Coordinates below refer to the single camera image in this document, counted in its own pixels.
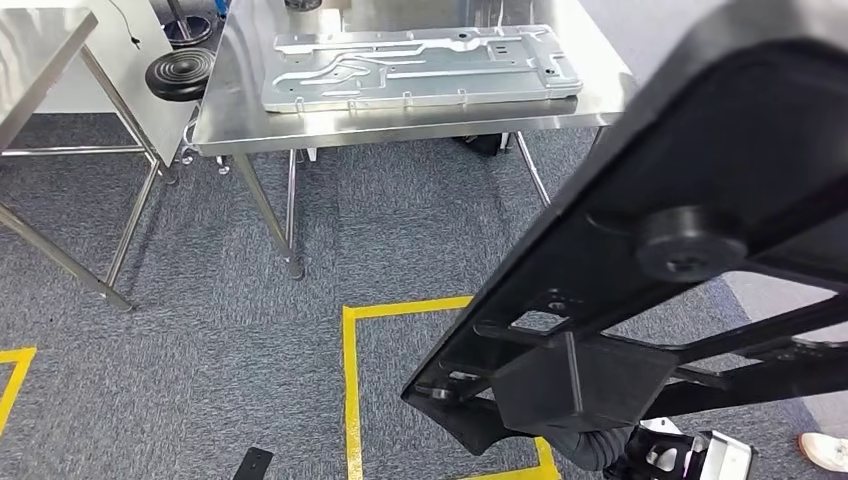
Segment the white sneaker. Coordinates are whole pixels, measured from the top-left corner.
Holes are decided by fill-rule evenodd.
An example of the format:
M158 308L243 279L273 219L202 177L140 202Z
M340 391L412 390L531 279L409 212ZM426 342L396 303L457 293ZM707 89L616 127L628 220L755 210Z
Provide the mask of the white sneaker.
M848 440L821 433L798 435L798 447L811 462L831 472L848 473Z

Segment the black object on floor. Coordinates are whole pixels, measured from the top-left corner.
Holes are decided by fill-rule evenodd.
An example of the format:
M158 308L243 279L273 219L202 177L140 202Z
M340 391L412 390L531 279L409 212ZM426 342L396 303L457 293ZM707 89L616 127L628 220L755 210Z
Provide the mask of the black object on floor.
M265 478L265 471L268 470L272 458L274 454L267 450L248 448L233 480L262 480Z
M469 137L455 137L455 139L472 151L494 157L501 150L501 134L473 135Z

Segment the steel table frame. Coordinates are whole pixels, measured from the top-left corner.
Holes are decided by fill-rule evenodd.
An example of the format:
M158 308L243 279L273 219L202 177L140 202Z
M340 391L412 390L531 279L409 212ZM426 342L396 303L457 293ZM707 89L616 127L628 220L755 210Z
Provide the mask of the steel table frame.
M139 218L150 196L150 191L153 188L156 177L162 176L167 183L173 183L176 178L172 172L168 171L161 155L142 130L132 111L106 75L100 63L88 47L85 46L85 40L97 26L97 19L91 11L88 9L71 8L0 9L0 23L9 27L5 30L7 32L25 33L24 29L28 27L35 29L51 21L53 21L54 25L57 21L66 26L73 24L73 29L60 32L67 33L67 36L57 39L58 48L55 52L52 52L53 54L50 55L50 58L44 62L44 68L39 71L33 71L32 69L30 71L24 71L23 69L26 67L20 67L21 70L18 71L14 70L17 65L25 65L27 62L33 62L32 58L21 58L28 52L23 46L23 43L18 39L26 39L27 42L37 42L37 40L33 39L41 38L38 34L19 36L8 34L5 37L0 37L0 47L9 47L0 49L0 61L12 66L13 69L11 70L10 78L19 82L17 86L20 88L20 91L24 92L19 98L14 99L16 100L14 106L9 108L8 111L0 112L3 114L0 117L2 119L2 123L0 123L0 141L2 141L0 143L0 149L2 149L0 156L8 158L143 153L150 165L150 169L144 179L141 190L136 196L135 203L130 212L130 218L124 227L118 242L118 248L112 258L105 279L101 280L98 278L61 247L16 215L2 202L0 202L0 223L20 235L30 245L41 250L42 253L77 277L86 287L103 296L107 302L121 311L129 311L132 309L132 304L114 290L115 282L126 259L130 242L135 234ZM2 55L8 54L8 52L12 52L12 54L3 58ZM17 135L24 123L32 116L35 108L37 108L39 103L47 95L49 88L61 76L65 67L77 53L79 53L89 71L91 71L103 91L112 101L118 117L135 140L136 145L6 149L5 147L8 146L9 142Z
M276 55L277 34L525 24L550 25L560 38L584 82L576 98L301 114L272 114L262 106L265 64ZM547 205L547 192L520 131L607 126L636 89L629 69L578 0L324 0L310 12L291 12L276 0L234 0L193 141L203 155L233 156L290 274L299 278L303 268L295 256L292 229L280 228L248 154L290 150L291 158L291 150L306 148L515 132ZM290 165L289 214L294 212L294 168ZM293 226L293 219L286 223Z

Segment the yellow tape marking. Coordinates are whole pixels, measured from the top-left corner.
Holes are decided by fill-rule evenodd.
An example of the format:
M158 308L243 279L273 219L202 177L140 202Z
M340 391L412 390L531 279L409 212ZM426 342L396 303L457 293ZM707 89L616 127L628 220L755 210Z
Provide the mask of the yellow tape marking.
M362 480L359 435L359 373L356 363L356 309L342 307L342 350L345 372L345 448L348 480Z
M449 297L418 302L342 307L342 350L345 374L345 447L348 480L363 480L362 436L359 423L359 373L356 360L356 321L366 318L409 315L465 308L472 297ZM464 480L560 480L551 446L543 438L535 438L539 465L509 472L492 473Z
M394 315L409 315L410 313L435 312L439 310L454 310L465 308L473 297L449 297L420 302L390 303L387 305L372 305L370 307L351 307L357 320L363 318L391 317Z
M3 434L3 428L6 427L6 420L9 418L12 405L15 404L18 391L24 383L24 377L26 377L29 364L32 362L32 357L34 356L35 347L0 352L0 363L15 364L15 369L12 370L12 375L9 377L6 389L3 390L3 396L0 397L0 435Z

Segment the black plastic frame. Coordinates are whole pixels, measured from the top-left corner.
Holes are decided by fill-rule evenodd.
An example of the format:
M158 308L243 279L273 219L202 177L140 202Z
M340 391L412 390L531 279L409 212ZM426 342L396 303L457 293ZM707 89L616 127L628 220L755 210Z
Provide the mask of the black plastic frame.
M681 381L658 385L644 418L848 389L848 345L793 339L848 320L846 22L836 2L748 0L698 24L430 352L404 401L475 454L528 435L504 427L497 401L476 395L564 336L676 357ZM837 295L682 346L604 335L701 283L657 280L636 255L641 222L691 206L738 222L747 255L722 271ZM566 321L545 334L510 327L531 310ZM726 353L761 363L686 365ZM622 391L643 388L638 381Z

